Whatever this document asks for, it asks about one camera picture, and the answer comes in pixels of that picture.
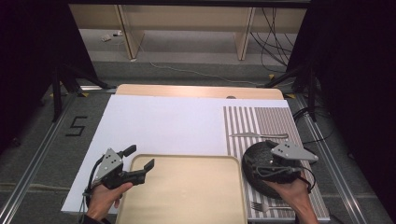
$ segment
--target hand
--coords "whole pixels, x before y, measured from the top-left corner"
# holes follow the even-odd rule
[[[307,184],[301,179],[296,179],[290,184],[277,184],[274,182],[264,181],[269,187],[276,190],[280,197],[296,212],[302,223],[318,223],[317,216],[309,200]]]
[[[107,216],[112,204],[115,208],[119,207],[121,194],[130,189],[132,185],[132,183],[125,183],[116,189],[108,189],[103,185],[95,187],[86,215],[97,221],[102,220]]]

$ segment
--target white paper sheet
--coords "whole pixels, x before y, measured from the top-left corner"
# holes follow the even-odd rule
[[[78,212],[92,167],[109,147],[137,146],[123,159],[124,170],[138,154],[226,155],[222,108],[233,105],[288,107],[284,100],[111,96],[62,211]]]

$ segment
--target striped placemat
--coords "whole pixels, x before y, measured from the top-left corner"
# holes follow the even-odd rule
[[[302,147],[303,144],[295,126],[294,120],[288,107],[243,107],[224,106],[224,123],[227,142],[228,155],[235,156],[241,161],[244,152],[248,147],[263,141],[257,137],[231,137],[233,133],[288,133],[289,140]],[[274,142],[282,142],[284,139],[269,138]],[[302,165],[308,169],[309,162],[302,161]],[[313,176],[305,172],[307,180],[313,183]],[[247,199],[247,220],[248,221],[293,221],[294,212],[290,210],[275,210],[263,213],[250,208],[250,203],[267,203],[270,206],[285,206],[282,200],[271,199],[263,196],[244,180],[245,194]],[[318,185],[316,185],[310,196],[319,221],[330,221],[328,210],[320,195]]]

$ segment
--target knife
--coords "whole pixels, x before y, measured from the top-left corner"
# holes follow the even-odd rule
[[[261,137],[261,138],[288,138],[287,133],[259,134],[259,133],[233,133],[231,137]]]

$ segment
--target metal frame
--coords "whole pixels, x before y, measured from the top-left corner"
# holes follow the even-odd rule
[[[300,108],[307,107],[307,103],[302,95],[297,95],[297,101]],[[315,139],[323,139],[324,136],[321,133],[318,125],[310,117],[306,117],[304,120],[312,136]],[[317,146],[321,154],[321,159],[324,160],[327,168],[329,169],[329,173],[332,176],[332,181],[337,187],[337,190],[353,223],[368,223],[363,212],[361,211],[361,206],[359,205],[356,197],[344,178],[337,161],[332,155],[332,151],[329,149],[329,146],[326,143],[326,140],[318,141]]]
[[[40,147],[33,156],[28,167],[26,168],[26,171],[24,172],[17,186],[7,199],[5,205],[2,207],[0,213],[0,223],[8,224],[11,222],[12,218],[14,218],[19,206],[21,205],[21,201],[23,200],[27,190],[29,189],[30,184],[35,178],[35,175],[37,174],[38,169],[43,163],[43,160],[46,158],[46,155],[50,150],[50,146],[64,122],[65,114],[67,113],[70,105],[73,104],[76,98],[76,93],[69,94],[66,97],[64,101],[64,111],[60,114],[57,121],[52,122],[46,136],[40,144]]]

